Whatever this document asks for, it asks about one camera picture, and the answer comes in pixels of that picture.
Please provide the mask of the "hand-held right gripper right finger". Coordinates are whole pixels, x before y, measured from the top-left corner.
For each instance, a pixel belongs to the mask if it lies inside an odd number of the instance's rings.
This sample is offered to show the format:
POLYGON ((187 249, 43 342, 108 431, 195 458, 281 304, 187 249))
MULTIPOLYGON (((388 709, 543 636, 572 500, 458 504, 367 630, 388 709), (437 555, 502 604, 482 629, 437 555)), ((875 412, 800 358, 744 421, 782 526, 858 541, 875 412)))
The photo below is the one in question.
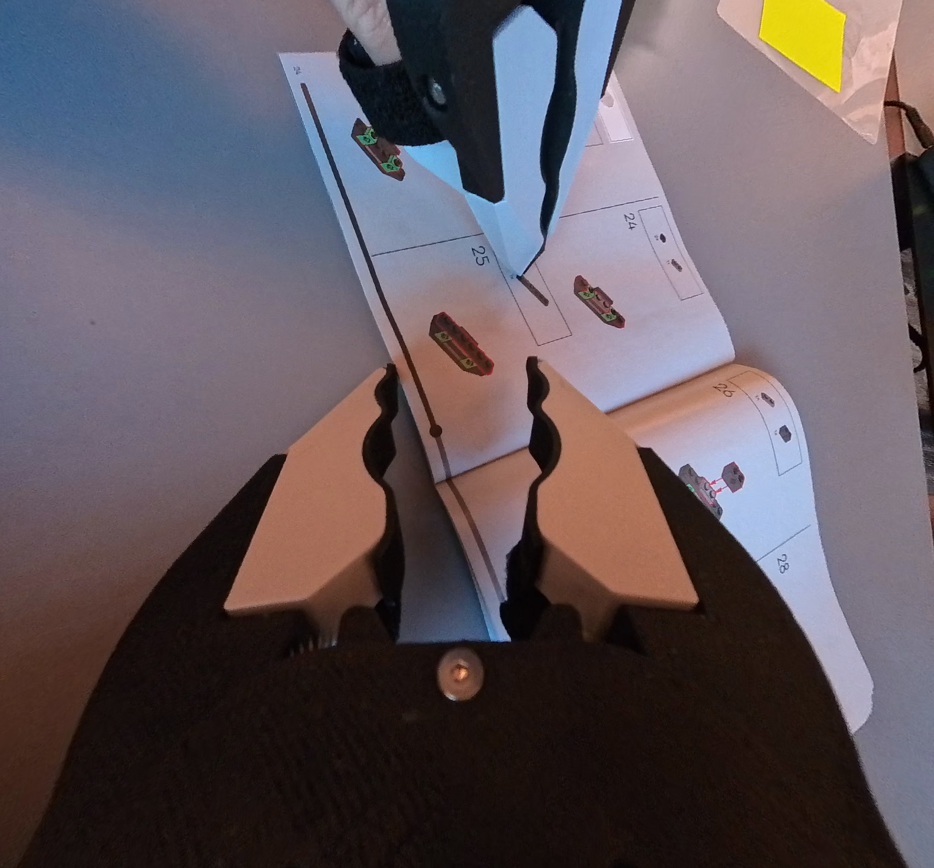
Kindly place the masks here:
POLYGON ((530 486, 507 561, 503 623, 533 628, 549 604, 585 628, 621 605, 691 610, 698 596, 634 441, 543 359, 527 360, 530 486))

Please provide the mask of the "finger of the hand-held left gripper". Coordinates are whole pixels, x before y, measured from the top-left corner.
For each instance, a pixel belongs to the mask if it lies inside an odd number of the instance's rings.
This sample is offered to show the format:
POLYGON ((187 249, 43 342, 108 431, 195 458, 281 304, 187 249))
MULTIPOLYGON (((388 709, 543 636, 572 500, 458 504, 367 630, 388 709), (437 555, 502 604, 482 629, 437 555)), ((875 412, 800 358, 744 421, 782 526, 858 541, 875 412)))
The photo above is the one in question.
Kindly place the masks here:
POLYGON ((541 229, 554 229, 573 185, 612 65, 623 0, 536 0, 557 35, 554 86, 543 123, 541 229))
POLYGON ((528 267, 545 239, 541 149, 554 89, 557 36, 533 8, 521 5, 497 30, 492 50, 504 197, 493 203, 467 191, 450 142, 406 146, 404 153, 466 197, 501 266, 528 267))

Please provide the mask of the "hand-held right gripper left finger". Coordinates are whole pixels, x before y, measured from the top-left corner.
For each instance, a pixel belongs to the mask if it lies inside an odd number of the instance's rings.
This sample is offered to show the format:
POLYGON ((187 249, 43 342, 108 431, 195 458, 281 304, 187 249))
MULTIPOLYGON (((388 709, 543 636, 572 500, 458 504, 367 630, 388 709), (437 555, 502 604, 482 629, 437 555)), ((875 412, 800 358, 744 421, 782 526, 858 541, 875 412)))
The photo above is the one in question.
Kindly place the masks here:
POLYGON ((365 605, 400 622, 403 539, 385 481, 398 392, 393 365, 375 371, 288 448, 229 614, 299 609, 312 624, 337 624, 365 605))

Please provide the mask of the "white instruction booklet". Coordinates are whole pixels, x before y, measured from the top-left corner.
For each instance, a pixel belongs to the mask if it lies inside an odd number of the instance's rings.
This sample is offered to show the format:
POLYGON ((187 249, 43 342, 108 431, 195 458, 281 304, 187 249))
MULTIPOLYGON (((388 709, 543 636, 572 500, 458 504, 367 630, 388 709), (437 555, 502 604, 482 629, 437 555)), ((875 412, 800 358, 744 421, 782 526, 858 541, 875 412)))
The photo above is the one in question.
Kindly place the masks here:
POLYGON ((508 640, 507 555, 537 474, 535 355, 653 449, 765 571, 857 732, 873 684, 827 570, 800 414, 774 376, 735 363, 618 81, 525 285, 414 149, 389 174, 367 158, 374 136, 333 54, 280 61, 492 640, 508 640))

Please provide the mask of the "clear bag with yellow card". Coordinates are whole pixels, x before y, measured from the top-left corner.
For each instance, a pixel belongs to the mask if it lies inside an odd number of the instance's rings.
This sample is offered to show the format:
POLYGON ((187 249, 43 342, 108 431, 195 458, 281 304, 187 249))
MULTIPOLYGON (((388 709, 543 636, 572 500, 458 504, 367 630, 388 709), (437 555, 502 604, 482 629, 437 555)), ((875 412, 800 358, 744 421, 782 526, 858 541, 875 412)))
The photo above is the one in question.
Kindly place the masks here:
POLYGON ((738 34, 870 143, 903 0, 720 0, 738 34))

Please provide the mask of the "black power box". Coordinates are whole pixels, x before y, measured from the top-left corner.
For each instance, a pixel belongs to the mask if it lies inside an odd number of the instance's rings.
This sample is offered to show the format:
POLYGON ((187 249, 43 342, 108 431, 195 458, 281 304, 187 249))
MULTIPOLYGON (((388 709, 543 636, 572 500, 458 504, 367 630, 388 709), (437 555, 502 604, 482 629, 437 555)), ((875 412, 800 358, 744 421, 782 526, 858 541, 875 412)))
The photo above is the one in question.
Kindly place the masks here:
POLYGON ((913 263, 920 336, 928 387, 932 388, 933 350, 933 148, 904 153, 891 163, 898 243, 913 263))

